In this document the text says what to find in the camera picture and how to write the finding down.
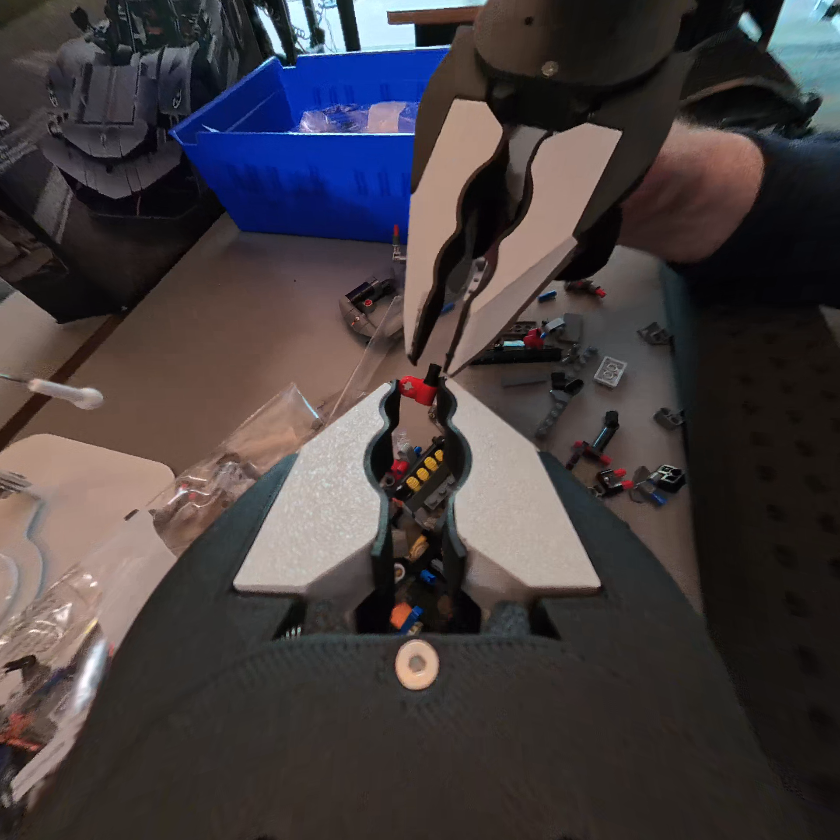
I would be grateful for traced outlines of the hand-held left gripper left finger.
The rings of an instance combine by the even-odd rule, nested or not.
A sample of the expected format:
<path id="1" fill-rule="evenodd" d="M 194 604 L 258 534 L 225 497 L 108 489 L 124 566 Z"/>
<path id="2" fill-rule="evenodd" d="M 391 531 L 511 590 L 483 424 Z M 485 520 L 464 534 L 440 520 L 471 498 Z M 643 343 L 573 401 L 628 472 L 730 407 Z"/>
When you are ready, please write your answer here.
<path id="1" fill-rule="evenodd" d="M 380 385 L 304 444 L 234 577 L 238 593 L 328 602 L 351 616 L 371 594 L 388 612 L 395 577 L 389 500 L 401 396 Z"/>

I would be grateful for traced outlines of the black lego chassis assembly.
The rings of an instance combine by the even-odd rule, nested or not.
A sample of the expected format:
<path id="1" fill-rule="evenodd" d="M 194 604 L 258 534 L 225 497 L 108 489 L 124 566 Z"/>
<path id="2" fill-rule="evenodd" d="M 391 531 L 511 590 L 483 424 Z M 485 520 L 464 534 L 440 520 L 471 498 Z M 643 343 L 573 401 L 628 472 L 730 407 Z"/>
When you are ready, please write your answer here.
<path id="1" fill-rule="evenodd" d="M 401 440 L 381 486 L 391 505 L 391 629 L 403 636 L 474 633 L 480 609 L 464 591 L 466 548 L 449 505 L 457 480 L 444 437 L 425 448 Z"/>

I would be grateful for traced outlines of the grey lego wedge blue pin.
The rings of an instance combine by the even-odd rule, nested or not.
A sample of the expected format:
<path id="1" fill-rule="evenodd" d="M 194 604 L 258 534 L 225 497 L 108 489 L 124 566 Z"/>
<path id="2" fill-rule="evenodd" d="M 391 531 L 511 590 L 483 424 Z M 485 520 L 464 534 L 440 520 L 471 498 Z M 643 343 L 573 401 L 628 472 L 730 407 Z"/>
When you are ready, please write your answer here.
<path id="1" fill-rule="evenodd" d="M 651 479 L 651 475 L 652 471 L 644 465 L 636 468 L 633 473 L 633 486 L 628 494 L 636 503 L 647 503 L 655 508 L 661 508 L 668 503 L 668 499 Z"/>

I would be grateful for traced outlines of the black lego assembly shiny bar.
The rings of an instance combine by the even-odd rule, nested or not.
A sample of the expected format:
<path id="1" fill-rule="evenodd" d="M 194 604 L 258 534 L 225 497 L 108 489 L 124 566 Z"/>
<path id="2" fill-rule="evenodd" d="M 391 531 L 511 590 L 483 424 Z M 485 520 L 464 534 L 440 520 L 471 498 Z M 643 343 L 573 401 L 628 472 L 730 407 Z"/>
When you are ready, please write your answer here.
<path id="1" fill-rule="evenodd" d="M 564 349 L 545 337 L 542 324 L 535 321 L 517 321 L 469 364 L 476 366 L 550 363 L 561 362 L 564 356 Z"/>

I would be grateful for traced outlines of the red lego connector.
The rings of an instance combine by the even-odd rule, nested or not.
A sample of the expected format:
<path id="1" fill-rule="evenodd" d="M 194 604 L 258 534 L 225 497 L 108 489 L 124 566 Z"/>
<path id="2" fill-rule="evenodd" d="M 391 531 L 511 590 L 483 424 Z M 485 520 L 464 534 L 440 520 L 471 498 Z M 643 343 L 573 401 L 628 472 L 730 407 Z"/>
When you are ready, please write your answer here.
<path id="1" fill-rule="evenodd" d="M 398 391 L 402 397 L 430 407 L 436 401 L 441 372 L 439 364 L 430 364 L 423 379 L 414 375 L 401 378 L 397 386 Z"/>

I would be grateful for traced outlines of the person's right forearm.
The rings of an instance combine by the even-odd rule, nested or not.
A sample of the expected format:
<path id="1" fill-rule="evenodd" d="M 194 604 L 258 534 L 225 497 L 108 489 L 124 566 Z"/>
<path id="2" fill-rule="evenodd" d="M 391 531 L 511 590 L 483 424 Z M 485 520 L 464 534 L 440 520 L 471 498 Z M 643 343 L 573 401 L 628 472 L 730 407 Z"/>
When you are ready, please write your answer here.
<path id="1" fill-rule="evenodd" d="M 763 156 L 755 202 L 710 257 L 668 268 L 710 305 L 838 308 L 838 133 L 742 136 Z"/>

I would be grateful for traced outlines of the curved grey black lego assembly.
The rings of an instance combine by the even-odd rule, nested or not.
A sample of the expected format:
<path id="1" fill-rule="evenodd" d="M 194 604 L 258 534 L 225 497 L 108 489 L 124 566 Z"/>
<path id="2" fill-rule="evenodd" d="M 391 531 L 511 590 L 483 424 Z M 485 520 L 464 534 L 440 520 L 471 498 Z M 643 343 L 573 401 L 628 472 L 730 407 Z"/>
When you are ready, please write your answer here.
<path id="1" fill-rule="evenodd" d="M 396 282 L 392 278 L 375 277 L 361 283 L 339 298 L 339 311 L 347 327 L 366 340 L 374 337 L 377 326 L 370 315 L 376 305 L 390 300 L 396 294 Z"/>

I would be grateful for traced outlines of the black angled lego liftarm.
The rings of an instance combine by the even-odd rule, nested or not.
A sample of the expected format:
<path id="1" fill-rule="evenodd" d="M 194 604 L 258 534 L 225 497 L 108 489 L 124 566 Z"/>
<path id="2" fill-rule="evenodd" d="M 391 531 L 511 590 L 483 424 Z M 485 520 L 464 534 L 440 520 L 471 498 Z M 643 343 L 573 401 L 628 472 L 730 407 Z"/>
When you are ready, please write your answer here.
<path id="1" fill-rule="evenodd" d="M 582 459 L 597 464 L 602 469 L 608 468 L 612 459 L 606 454 L 606 447 L 612 441 L 619 427 L 618 411 L 607 411 L 603 418 L 602 429 L 594 438 L 594 442 L 590 443 L 585 440 L 574 442 L 565 468 L 572 471 Z"/>

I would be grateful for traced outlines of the lego set box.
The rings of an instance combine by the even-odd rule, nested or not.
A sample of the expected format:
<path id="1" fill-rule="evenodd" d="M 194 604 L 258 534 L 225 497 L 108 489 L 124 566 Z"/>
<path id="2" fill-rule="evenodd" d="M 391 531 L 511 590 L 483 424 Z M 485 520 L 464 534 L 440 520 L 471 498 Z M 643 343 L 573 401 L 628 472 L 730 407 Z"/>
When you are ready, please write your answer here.
<path id="1" fill-rule="evenodd" d="M 236 2 L 1 2 L 2 283 L 133 306 L 219 215 L 176 126 L 238 78 Z"/>

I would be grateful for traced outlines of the person's right hand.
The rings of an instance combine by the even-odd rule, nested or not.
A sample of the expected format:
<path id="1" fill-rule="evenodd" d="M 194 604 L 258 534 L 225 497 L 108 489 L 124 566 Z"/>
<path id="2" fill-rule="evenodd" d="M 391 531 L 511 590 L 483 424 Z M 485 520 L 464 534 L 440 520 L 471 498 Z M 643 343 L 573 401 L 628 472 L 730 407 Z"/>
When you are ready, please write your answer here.
<path id="1" fill-rule="evenodd" d="M 676 121 L 622 205 L 617 243 L 668 263 L 707 259 L 748 215 L 763 174 L 763 153 L 749 137 Z"/>

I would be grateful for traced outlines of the clear bags in bin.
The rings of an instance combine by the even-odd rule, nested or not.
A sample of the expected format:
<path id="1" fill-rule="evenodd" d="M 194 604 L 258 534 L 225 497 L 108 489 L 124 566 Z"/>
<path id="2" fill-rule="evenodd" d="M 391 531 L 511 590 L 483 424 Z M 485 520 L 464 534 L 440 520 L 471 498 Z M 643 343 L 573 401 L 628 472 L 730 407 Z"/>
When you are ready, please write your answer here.
<path id="1" fill-rule="evenodd" d="M 417 101 L 380 101 L 369 106 L 334 104 L 307 110 L 300 118 L 299 133 L 414 133 Z"/>

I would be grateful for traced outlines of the flat clear plastic bag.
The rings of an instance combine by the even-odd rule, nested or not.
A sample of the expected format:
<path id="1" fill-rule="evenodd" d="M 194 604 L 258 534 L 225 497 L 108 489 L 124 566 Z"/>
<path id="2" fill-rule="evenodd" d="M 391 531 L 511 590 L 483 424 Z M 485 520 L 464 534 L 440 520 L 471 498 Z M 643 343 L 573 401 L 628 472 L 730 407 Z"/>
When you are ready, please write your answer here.
<path id="1" fill-rule="evenodd" d="M 377 387 L 376 372 L 386 356 L 403 340 L 403 295 L 397 294 L 385 311 L 380 323 L 374 328 L 360 361 L 347 383 L 323 406 L 323 418 L 327 425 L 338 420 L 357 403 L 361 402 Z"/>

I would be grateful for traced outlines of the blue plastic bin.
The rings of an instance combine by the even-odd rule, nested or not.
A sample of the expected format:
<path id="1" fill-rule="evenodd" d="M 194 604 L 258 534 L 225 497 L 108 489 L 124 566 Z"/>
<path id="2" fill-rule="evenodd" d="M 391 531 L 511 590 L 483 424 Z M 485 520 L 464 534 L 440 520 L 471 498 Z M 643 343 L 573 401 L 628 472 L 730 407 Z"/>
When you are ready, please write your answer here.
<path id="1" fill-rule="evenodd" d="M 390 244 L 406 239 L 410 133 L 300 133 L 304 112 L 419 102 L 448 47 L 278 58 L 179 122 L 182 147 L 239 229 Z"/>

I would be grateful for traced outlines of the black office chair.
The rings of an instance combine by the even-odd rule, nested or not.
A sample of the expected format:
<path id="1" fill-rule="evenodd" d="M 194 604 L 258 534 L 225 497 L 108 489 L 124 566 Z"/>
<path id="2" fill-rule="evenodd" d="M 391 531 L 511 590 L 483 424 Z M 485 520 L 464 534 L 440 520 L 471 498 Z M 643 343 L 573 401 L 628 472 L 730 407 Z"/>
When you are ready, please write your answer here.
<path id="1" fill-rule="evenodd" d="M 769 51 L 733 29 L 697 48 L 678 115 L 717 130 L 800 139 L 813 132 L 812 119 L 822 103 L 818 94 L 803 92 Z"/>

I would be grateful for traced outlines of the wooden table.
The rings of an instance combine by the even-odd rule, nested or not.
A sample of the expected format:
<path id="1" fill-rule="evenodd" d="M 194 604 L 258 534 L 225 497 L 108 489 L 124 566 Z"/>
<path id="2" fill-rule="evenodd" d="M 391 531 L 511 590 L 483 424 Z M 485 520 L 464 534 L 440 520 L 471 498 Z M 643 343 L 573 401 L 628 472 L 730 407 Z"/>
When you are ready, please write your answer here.
<path id="1" fill-rule="evenodd" d="M 461 7 L 438 7 L 413 10 L 388 10 L 386 19 L 389 25 L 439 26 L 471 25 L 475 22 L 484 5 Z"/>

